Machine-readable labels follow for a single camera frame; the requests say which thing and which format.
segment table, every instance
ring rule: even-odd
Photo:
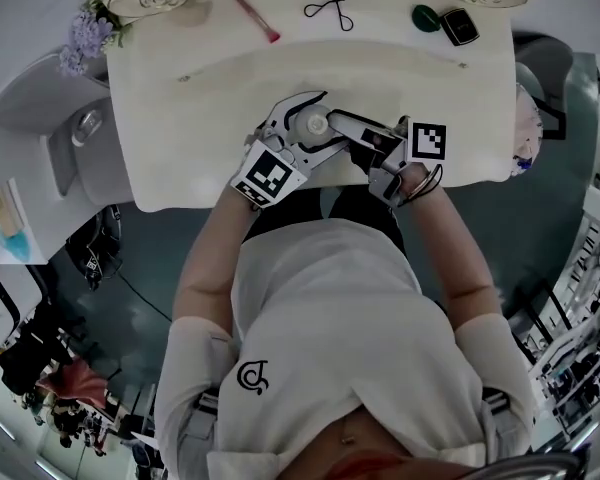
[[[480,38],[454,47],[411,23],[416,4],[455,0],[346,0],[340,30],[327,0],[248,0],[282,34],[269,45],[234,0],[208,0],[137,22],[108,53],[111,95],[136,204],[145,211],[215,204],[237,169],[245,136],[279,100],[327,90],[324,103],[389,125],[407,114],[447,125],[442,180],[458,186],[509,177],[515,61],[509,14],[469,7]],[[340,154],[307,186],[365,183]]]

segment purple flower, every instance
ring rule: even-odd
[[[82,54],[75,48],[65,46],[60,52],[60,71],[64,75],[84,75],[87,67],[82,63]]]
[[[69,42],[85,57],[93,59],[102,55],[102,45],[111,35],[113,24],[106,18],[96,20],[95,13],[82,11],[71,22]]]

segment bracelet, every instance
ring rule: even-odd
[[[435,180],[435,178],[438,175],[438,173],[440,173],[440,178],[435,181],[434,186],[430,190],[427,190],[425,192],[424,190],[427,188],[427,186],[429,186],[429,184],[432,181]],[[429,172],[429,174],[427,174],[427,176],[416,186],[416,188],[414,188],[409,193],[409,195],[405,197],[405,203],[409,203],[411,201],[414,201],[418,197],[425,196],[428,193],[432,192],[440,184],[441,180],[442,180],[442,165],[438,164],[438,165],[436,165],[436,168],[433,171]]]

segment wrist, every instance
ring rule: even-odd
[[[400,172],[400,177],[402,178],[400,191],[405,196],[411,195],[428,175],[429,171],[424,165],[420,163],[410,164]]]
[[[243,194],[238,192],[234,187],[227,184],[220,194],[220,198],[218,199],[218,203],[216,206],[222,203],[224,205],[228,205],[234,210],[237,211],[248,211],[251,213],[253,211],[253,203],[247,199]]]

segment person in background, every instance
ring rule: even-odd
[[[63,448],[71,448],[71,445],[73,443],[71,441],[71,436],[69,435],[68,432],[64,432],[64,431],[60,432],[60,444],[62,445]]]
[[[401,190],[426,175],[411,164]],[[451,480],[528,450],[534,398],[487,263],[441,187],[409,210],[444,312],[367,187],[327,219],[297,191],[253,225],[225,188],[175,296],[155,407],[170,477]]]
[[[35,386],[33,390],[25,393],[22,397],[22,408],[30,410],[33,415],[33,420],[36,425],[41,427],[44,424],[44,420],[40,416],[42,408],[45,406],[45,400],[49,392],[39,386]]]

